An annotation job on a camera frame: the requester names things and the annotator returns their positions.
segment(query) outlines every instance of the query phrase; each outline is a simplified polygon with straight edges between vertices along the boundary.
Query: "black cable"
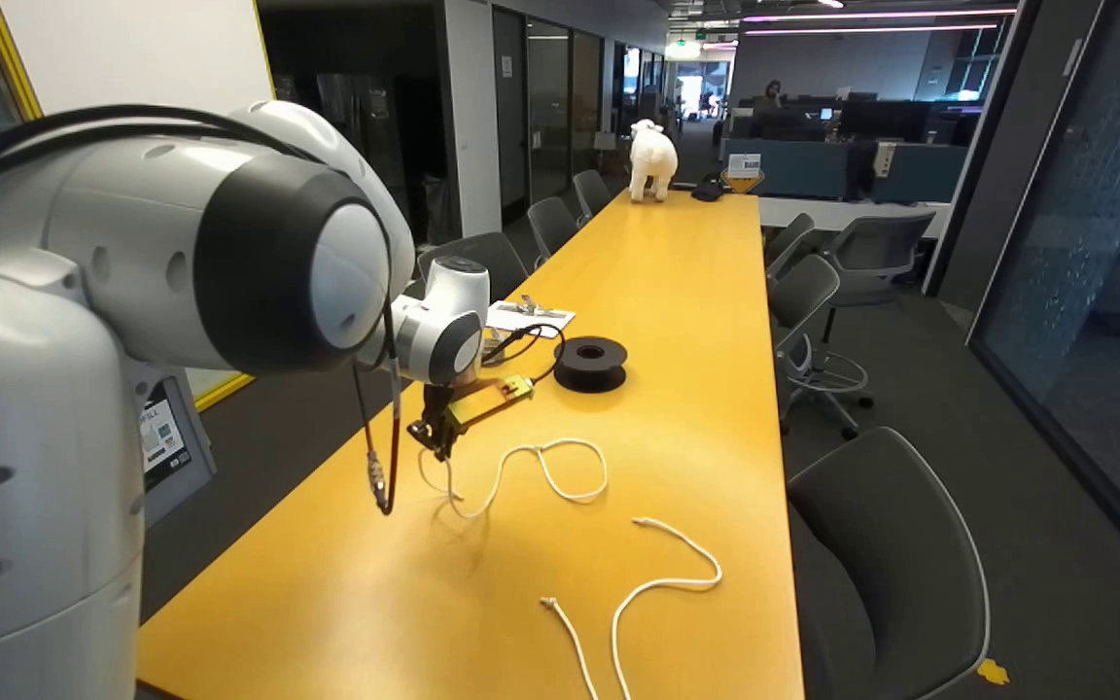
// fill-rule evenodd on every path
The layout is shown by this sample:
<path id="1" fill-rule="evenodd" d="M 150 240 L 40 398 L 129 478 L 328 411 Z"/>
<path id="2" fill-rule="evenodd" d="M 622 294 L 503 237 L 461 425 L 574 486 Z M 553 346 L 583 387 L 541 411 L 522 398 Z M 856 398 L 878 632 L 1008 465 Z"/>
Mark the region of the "black cable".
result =
<path id="1" fill-rule="evenodd" d="M 293 146 L 241 120 L 219 118 L 219 113 L 171 109 L 171 103 L 101 103 L 101 109 L 49 113 L 49 118 L 0 131 L 0 172 L 40 159 L 53 146 L 120 138 L 120 137 L 230 137 L 230 138 L 250 138 L 250 145 L 320 162 L 320 155 Z"/>
<path id="2" fill-rule="evenodd" d="M 565 325 L 557 325 L 557 324 L 527 324 L 527 325 L 510 332 L 503 343 L 493 343 L 493 346 L 483 352 L 483 365 L 505 365 L 505 361 L 527 352 L 527 351 L 538 346 L 538 338 L 545 338 L 541 332 L 553 332 L 557 343 L 565 343 Z"/>
<path id="3" fill-rule="evenodd" d="M 352 398 L 357 398 L 357 411 L 365 420 L 365 463 L 378 463 L 378 447 L 372 447 L 372 433 L 369 433 L 369 402 L 365 402 L 365 387 L 360 387 L 360 372 L 352 370 Z"/>
<path id="4" fill-rule="evenodd" d="M 400 478 L 400 352 L 395 352 L 395 324 L 392 324 L 392 304 L 383 304 L 383 324 L 387 324 L 387 365 L 392 365 L 392 456 L 387 456 L 387 494 L 378 507 L 382 513 L 395 510 L 395 478 Z"/>

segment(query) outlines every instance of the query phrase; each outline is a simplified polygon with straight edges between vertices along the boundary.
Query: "desk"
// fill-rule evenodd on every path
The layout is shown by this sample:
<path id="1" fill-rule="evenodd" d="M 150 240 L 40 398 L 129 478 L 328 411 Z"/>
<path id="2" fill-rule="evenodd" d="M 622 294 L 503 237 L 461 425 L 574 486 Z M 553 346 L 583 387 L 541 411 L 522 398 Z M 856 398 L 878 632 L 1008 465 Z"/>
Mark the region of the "desk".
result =
<path id="1" fill-rule="evenodd" d="M 916 206 L 899 206 L 899 203 L 825 203 L 825 197 L 758 197 L 762 225 L 780 230 L 798 215 L 810 215 L 815 230 L 838 233 L 856 219 L 903 219 L 903 215 L 934 215 L 924 225 L 920 240 L 934 240 L 934 259 L 924 265 L 920 290 L 934 290 L 934 276 L 939 265 L 939 247 L 950 237 L 950 219 L 954 203 L 916 203 Z"/>
<path id="2" fill-rule="evenodd" d="M 545 382 L 458 443 L 458 490 L 477 501 L 512 443 L 583 437 L 605 451 L 605 496 L 567 507 L 522 457 L 488 522 L 458 526 L 404 440 L 395 513 L 378 516 L 352 437 L 138 628 L 143 682 L 189 700 L 583 697 L 541 608 L 557 595 L 614 697 L 614 603 L 650 575 L 706 575 L 685 543 L 631 526 L 650 513 L 706 543 L 727 578 L 631 608 L 632 691 L 802 697 L 758 197 L 614 197 L 522 290 L 570 306 L 570 333 L 617 338 L 631 382 L 604 398 Z M 583 490 L 595 472 L 574 457 L 557 472 Z"/>

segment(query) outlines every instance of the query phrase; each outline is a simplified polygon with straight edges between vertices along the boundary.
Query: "wall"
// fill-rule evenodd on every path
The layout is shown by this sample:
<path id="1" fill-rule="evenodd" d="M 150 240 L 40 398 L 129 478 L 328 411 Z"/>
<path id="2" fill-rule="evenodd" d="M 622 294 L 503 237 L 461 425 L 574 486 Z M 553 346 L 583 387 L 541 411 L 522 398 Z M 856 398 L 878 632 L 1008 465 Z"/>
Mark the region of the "wall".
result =
<path id="1" fill-rule="evenodd" d="M 790 98 L 915 98 L 928 35 L 764 35 L 740 48 L 736 93 L 758 98 L 771 76 Z"/>
<path id="2" fill-rule="evenodd" d="M 445 102 L 461 237 L 503 230 L 488 2 L 444 0 Z"/>
<path id="3" fill-rule="evenodd" d="M 252 0 L 0 0 L 42 109 L 268 98 Z"/>

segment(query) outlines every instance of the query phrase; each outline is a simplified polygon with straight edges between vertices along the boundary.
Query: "white figure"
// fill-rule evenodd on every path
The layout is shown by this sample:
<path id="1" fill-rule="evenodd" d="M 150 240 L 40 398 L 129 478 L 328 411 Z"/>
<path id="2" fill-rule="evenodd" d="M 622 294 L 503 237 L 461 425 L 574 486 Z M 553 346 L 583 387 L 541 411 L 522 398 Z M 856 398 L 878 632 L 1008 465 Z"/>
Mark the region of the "white figure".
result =
<path id="1" fill-rule="evenodd" d="M 631 197 L 639 203 L 643 195 L 652 195 L 666 203 L 667 183 L 675 176 L 675 146 L 661 123 L 652 120 L 632 123 L 631 162 L 632 162 Z"/>

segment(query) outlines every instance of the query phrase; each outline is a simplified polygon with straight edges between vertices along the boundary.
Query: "ceiling light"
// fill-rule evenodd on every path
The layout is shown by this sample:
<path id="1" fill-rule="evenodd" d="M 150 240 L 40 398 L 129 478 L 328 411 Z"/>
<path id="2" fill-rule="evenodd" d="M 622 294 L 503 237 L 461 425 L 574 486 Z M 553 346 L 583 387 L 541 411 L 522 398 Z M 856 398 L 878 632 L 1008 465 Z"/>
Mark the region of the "ceiling light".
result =
<path id="1" fill-rule="evenodd" d="M 943 35 L 943 31 L 995 31 L 995 24 L 755 27 L 748 35 Z"/>
<path id="2" fill-rule="evenodd" d="M 894 24 L 894 18 L 987 18 L 1020 17 L 1020 6 L 939 6 L 939 10 L 805 10 L 805 17 L 741 17 L 741 24 Z"/>

